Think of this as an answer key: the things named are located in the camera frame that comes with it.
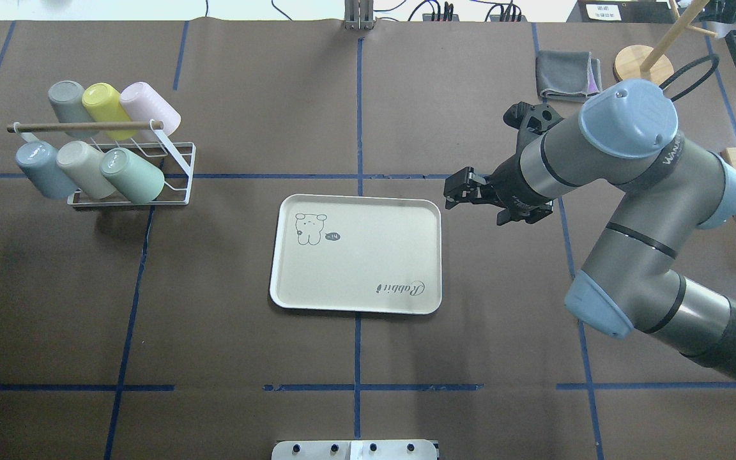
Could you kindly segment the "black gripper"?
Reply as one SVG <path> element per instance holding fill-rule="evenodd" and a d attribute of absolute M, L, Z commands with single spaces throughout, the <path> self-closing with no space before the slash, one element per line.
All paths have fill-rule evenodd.
<path fill-rule="evenodd" d="M 497 213 L 496 224 L 524 221 L 534 224 L 554 212 L 552 199 L 534 191 L 524 178 L 520 167 L 522 155 L 516 153 L 499 165 L 487 177 L 476 174 L 473 167 L 464 167 L 444 181 L 443 193 L 446 210 L 461 203 L 490 204 L 490 197 L 478 191 L 489 187 L 494 194 Z"/>

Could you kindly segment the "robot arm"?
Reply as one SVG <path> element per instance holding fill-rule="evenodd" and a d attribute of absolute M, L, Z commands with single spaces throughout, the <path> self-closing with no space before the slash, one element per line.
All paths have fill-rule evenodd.
<path fill-rule="evenodd" d="M 630 79 L 572 116 L 519 102 L 503 115 L 514 154 L 488 175 L 466 167 L 445 181 L 447 209 L 498 206 L 496 223 L 534 224 L 553 201 L 604 180 L 623 198 L 565 295 L 582 323 L 616 339 L 640 331 L 736 380 L 736 301 L 673 270 L 697 229 L 736 214 L 736 169 L 684 136 L 671 99 Z"/>

